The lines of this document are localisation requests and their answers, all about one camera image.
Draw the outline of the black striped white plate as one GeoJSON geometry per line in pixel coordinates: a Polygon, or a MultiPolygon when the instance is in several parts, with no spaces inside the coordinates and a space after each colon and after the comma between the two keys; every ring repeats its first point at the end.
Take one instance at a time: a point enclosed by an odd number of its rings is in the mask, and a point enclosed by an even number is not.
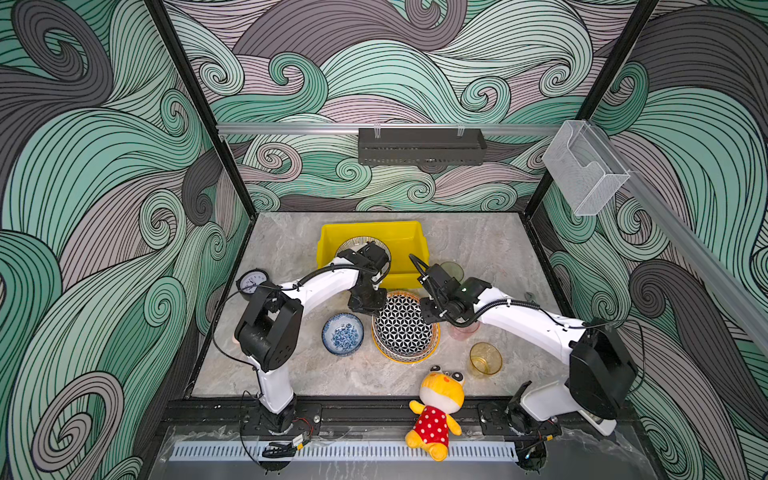
{"type": "Polygon", "coordinates": [[[363,261],[365,267],[375,268],[382,280],[390,271],[392,255],[389,248],[379,239],[358,236],[345,241],[336,251],[336,257],[363,261]]]}

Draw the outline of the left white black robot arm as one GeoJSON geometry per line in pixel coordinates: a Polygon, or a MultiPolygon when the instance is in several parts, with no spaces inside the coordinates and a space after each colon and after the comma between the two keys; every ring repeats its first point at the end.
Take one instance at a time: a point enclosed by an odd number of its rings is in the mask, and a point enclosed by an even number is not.
{"type": "Polygon", "coordinates": [[[340,251],[328,265],[298,280],[265,281],[251,294],[234,338],[257,373],[259,402],[276,429],[286,429],[294,417],[296,395],[285,364],[298,344],[303,315],[342,292],[349,293],[350,311],[379,313],[387,300],[381,283],[390,265],[386,247],[368,241],[340,251]]]}

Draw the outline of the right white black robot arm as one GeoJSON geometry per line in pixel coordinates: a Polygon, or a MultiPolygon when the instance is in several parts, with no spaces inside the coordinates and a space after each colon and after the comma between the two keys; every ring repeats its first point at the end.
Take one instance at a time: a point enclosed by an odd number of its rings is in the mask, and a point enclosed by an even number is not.
{"type": "Polygon", "coordinates": [[[508,404],[516,431],[577,413],[601,435],[610,435],[638,374],[638,367],[609,321],[586,323],[517,300],[489,282],[460,282],[438,264],[411,258],[427,296],[420,300],[427,324],[447,322],[460,329],[496,327],[546,351],[568,372],[537,385],[520,386],[508,404]]]}

